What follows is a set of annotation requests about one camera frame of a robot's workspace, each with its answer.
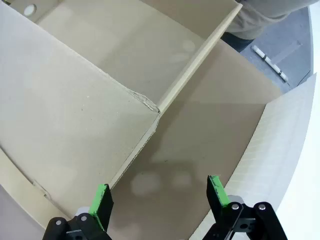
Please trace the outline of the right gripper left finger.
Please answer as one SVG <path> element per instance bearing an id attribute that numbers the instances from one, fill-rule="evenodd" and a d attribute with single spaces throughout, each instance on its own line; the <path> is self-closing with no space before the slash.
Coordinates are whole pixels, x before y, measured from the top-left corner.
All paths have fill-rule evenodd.
<path id="1" fill-rule="evenodd" d="M 110 240 L 107 229 L 114 202 L 108 184 L 100 184 L 88 212 L 67 221 L 52 218 L 43 235 L 44 240 Z"/>

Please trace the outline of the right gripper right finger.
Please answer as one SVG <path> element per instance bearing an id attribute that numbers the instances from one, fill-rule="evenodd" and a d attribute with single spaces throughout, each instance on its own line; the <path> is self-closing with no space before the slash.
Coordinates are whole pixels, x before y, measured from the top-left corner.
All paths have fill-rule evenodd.
<path id="1" fill-rule="evenodd" d="M 230 201 L 216 175 L 207 177 L 206 196 L 215 220 L 204 236 L 206 240 L 231 240 L 236 233 L 245 233 L 250 240 L 287 239 L 270 203 L 258 202 L 249 207 Z"/>

